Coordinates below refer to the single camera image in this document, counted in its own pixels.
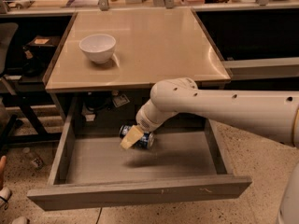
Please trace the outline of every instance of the white bowl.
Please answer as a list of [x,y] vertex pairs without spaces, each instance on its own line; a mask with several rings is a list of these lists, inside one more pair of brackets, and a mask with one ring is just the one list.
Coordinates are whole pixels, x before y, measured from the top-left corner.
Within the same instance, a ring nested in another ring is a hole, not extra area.
[[89,35],[79,43],[85,56],[94,63],[109,61],[114,53],[115,45],[115,38],[106,34]]

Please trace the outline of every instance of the open drawer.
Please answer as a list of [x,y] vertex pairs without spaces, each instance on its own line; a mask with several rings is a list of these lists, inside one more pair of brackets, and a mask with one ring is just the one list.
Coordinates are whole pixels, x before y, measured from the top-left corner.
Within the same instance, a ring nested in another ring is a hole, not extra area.
[[149,93],[126,91],[129,104],[89,122],[75,97],[48,185],[28,198],[49,211],[239,197],[251,179],[234,176],[212,120],[180,114],[155,132],[152,149],[121,149],[120,128],[135,123]]

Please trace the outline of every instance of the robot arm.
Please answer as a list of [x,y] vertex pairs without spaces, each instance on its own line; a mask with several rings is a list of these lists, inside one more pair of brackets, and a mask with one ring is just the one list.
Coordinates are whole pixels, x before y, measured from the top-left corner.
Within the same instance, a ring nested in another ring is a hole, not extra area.
[[156,83],[136,115],[152,132],[177,113],[192,113],[299,147],[299,92],[206,91],[189,78]]

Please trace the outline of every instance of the beige tabletop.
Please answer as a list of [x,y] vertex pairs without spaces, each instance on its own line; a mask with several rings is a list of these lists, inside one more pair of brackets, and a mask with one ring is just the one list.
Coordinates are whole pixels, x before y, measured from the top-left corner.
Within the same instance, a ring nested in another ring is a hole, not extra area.
[[[87,35],[117,40],[113,61],[90,62],[79,49]],[[46,86],[48,92],[149,88],[162,79],[230,77],[189,8],[80,11]]]

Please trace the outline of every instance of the floor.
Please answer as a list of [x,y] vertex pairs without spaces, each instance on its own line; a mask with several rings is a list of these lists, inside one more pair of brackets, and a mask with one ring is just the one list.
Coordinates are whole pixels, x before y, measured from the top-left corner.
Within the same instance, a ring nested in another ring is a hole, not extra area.
[[[43,122],[49,130],[61,129],[55,117],[46,115]],[[228,147],[235,175],[250,175],[253,180],[238,199],[45,212],[27,199],[26,193],[45,187],[57,143],[30,144],[45,166],[36,171],[29,165],[22,154],[28,145],[7,149],[5,185],[13,195],[8,210],[0,210],[0,223],[10,223],[19,216],[28,217],[31,224],[275,223],[288,178],[299,161],[299,151],[224,124],[218,124],[218,130]],[[24,123],[17,132],[31,130]]]

